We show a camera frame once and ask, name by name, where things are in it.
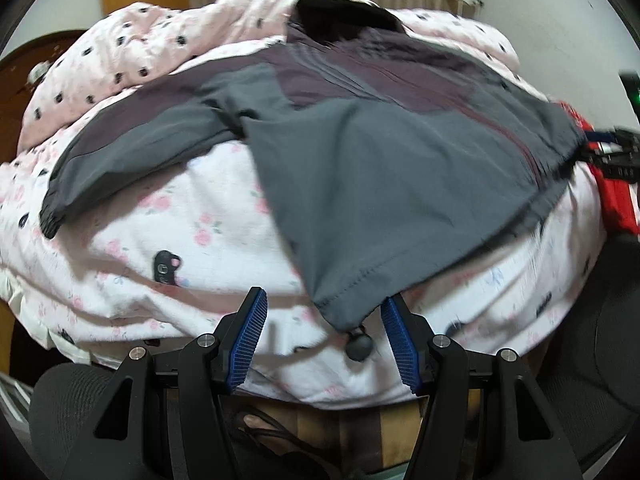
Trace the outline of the grey and purple jacket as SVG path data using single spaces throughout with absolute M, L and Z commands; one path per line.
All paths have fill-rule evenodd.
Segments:
M 559 105 L 386 10 L 298 0 L 283 41 L 101 110 L 52 171 L 41 232 L 232 140 L 250 147 L 312 302 L 345 333 L 547 218 L 585 137 Z

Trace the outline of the red bag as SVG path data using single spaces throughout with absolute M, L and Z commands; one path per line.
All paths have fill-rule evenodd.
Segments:
M 639 236 L 639 135 L 623 128 L 597 130 L 570 104 L 560 107 L 584 130 L 582 161 L 596 179 L 608 232 Z

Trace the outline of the pink cat print quilt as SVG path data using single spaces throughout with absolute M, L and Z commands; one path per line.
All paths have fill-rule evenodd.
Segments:
M 282 42 L 296 1 L 217 0 L 182 12 L 131 3 L 56 60 L 26 106 L 24 151 L 1 165 L 1 299 L 38 344 L 77 363 L 118 367 L 143 339 L 169 350 L 212 332 L 260 286 L 267 324 L 241 391 L 325 410 L 410 399 L 378 311 L 364 320 L 372 356 L 356 363 L 311 305 L 242 142 L 126 188 L 52 240 L 40 230 L 56 162 L 100 110 L 143 84 L 134 73 L 147 68 L 153 81 Z M 546 100 L 518 76 L 518 55 L 497 29 L 444 11 L 390 13 L 411 37 L 470 54 Z M 472 350 L 522 355 L 565 318 L 604 239 L 596 179 L 578 164 L 543 224 L 407 290 L 405 300 Z

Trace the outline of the black office chair seat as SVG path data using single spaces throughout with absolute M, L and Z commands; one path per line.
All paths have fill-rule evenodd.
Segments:
M 537 382 L 589 469 L 639 419 L 639 242 L 610 237 L 554 332 Z

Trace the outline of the dark wooden headboard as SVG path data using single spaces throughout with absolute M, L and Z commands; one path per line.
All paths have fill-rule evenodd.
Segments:
M 14 159 L 25 108 L 34 86 L 28 82 L 30 71 L 40 62 L 54 63 L 84 31 L 51 32 L 30 40 L 1 60 L 0 156 L 2 162 Z

